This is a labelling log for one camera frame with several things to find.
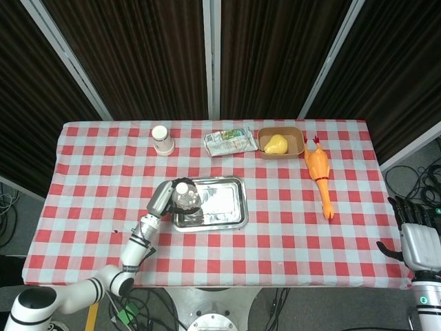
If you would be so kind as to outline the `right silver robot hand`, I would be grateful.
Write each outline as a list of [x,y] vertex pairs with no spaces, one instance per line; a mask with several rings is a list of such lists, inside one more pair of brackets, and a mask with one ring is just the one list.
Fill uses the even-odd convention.
[[397,223],[401,250],[390,250],[378,241],[378,249],[403,262],[417,277],[440,274],[440,210],[425,208],[401,197],[389,197]]

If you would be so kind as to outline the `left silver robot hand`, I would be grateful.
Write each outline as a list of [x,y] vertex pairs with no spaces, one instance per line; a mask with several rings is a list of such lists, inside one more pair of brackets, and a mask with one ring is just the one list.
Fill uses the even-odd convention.
[[152,198],[147,204],[147,213],[155,217],[164,217],[167,213],[190,215],[197,213],[201,208],[180,208],[172,201],[172,195],[179,183],[194,184],[194,181],[187,177],[181,177],[171,181],[162,182],[155,190]]

